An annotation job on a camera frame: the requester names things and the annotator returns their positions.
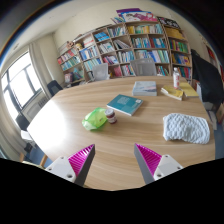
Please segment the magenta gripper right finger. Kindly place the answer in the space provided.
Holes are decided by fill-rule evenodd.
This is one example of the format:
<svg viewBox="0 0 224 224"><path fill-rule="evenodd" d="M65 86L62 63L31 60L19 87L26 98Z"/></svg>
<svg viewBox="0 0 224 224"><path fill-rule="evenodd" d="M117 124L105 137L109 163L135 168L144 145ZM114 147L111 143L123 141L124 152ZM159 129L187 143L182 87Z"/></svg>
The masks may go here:
<svg viewBox="0 0 224 224"><path fill-rule="evenodd" d="M170 155L160 155L140 144L134 145L134 155L146 184L182 169L182 166Z"/></svg>

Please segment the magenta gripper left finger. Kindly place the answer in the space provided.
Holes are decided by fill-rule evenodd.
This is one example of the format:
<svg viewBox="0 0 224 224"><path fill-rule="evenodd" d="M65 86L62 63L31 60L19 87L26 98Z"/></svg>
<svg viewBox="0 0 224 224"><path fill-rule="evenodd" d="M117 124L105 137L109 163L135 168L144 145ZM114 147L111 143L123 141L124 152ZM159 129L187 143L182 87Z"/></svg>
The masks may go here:
<svg viewBox="0 0 224 224"><path fill-rule="evenodd" d="M69 157L60 156L46 171L65 180L83 186L95 156L95 145L89 145Z"/></svg>

